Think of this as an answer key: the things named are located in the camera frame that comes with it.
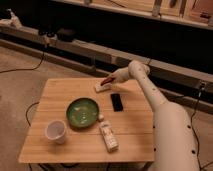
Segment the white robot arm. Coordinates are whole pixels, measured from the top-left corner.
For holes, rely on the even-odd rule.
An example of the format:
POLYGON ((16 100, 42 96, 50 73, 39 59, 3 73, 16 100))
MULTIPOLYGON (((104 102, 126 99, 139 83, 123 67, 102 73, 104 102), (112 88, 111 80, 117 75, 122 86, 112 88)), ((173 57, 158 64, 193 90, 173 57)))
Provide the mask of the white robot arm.
POLYGON ((200 171, 195 138, 187 111, 168 100, 149 79, 150 69, 139 61, 107 76, 112 84, 135 79, 153 111, 154 171, 200 171))

